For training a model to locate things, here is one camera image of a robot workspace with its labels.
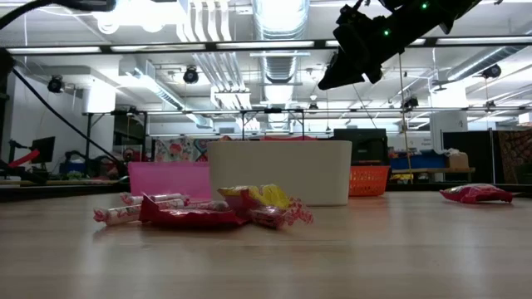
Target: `orange plastic basket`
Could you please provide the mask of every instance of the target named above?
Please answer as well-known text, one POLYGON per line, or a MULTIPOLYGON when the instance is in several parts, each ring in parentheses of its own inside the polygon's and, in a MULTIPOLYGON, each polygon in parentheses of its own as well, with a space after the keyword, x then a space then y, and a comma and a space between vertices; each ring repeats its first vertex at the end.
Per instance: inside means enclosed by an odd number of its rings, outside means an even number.
POLYGON ((349 196, 378 196, 386 191, 390 166, 351 166, 349 196))

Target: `candy wrapper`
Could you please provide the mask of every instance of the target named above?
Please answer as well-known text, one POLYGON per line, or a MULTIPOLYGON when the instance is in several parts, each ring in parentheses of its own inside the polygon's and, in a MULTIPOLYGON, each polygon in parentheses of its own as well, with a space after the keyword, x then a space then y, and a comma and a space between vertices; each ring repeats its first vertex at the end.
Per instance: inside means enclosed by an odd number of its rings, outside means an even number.
POLYGON ((314 221, 301 199, 288 197, 275 185, 221 188, 218 192, 240 217, 269 228, 291 226, 296 221, 314 221))
MULTIPOLYGON (((156 203, 173 200, 173 199, 181 199, 181 200, 190 199, 188 195, 182 195, 182 194, 161 194, 161 195, 151 195, 150 197, 156 203)), ((136 204, 142 203, 142 196, 133 196, 127 192, 121 193, 120 198, 127 205, 136 205, 136 204)))
POLYGON ((248 220, 240 218, 225 202, 212 202, 195 209, 165 209, 144 197, 139 220, 172 228, 220 228, 235 227, 248 220))
MULTIPOLYGON (((188 201, 185 202, 181 199, 174 199, 165 202, 156 203, 157 206, 163 209, 176 209, 183 208, 188 201)), ((121 208, 95 208, 94 209, 94 220, 97 222, 105 222, 107 225, 116 225, 121 223, 128 223, 131 221, 139 220, 140 216, 140 204, 121 207, 121 208)))
POLYGON ((511 203, 513 195, 490 184, 467 184, 446 190, 441 190, 444 198, 459 203, 480 203, 501 200, 511 203))

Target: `yellow candy wrapper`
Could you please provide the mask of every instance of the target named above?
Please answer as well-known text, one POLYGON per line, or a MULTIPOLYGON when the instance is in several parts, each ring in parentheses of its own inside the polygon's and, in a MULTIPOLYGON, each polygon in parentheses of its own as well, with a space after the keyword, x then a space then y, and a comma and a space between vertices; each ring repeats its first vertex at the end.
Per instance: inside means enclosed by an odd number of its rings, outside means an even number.
POLYGON ((218 189, 218 192, 225 198, 240 197, 242 191, 249 192, 250 198, 259 201, 265 206, 288 208, 290 205, 290 197, 279 186, 274 184, 263 186, 236 186, 218 189))

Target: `computer monitor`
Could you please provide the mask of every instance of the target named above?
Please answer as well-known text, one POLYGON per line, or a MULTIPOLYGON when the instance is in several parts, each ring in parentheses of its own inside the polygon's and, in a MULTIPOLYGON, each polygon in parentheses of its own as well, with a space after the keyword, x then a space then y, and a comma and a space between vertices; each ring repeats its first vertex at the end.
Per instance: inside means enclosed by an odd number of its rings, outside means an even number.
POLYGON ((390 164, 385 129, 335 129, 332 139, 352 142, 351 165, 390 164))
POLYGON ((42 164, 52 162, 53 147, 56 137, 47 137, 32 142, 32 149, 39 150, 40 154, 32 160, 32 164, 42 164))

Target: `pink box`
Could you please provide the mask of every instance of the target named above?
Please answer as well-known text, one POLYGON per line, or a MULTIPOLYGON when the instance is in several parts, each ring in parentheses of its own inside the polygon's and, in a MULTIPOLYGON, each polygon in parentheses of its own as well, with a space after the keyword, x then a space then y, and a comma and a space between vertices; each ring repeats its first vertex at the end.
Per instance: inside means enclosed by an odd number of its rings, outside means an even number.
POLYGON ((130 162, 132 195, 187 194, 191 199, 211 199, 209 162, 130 162))

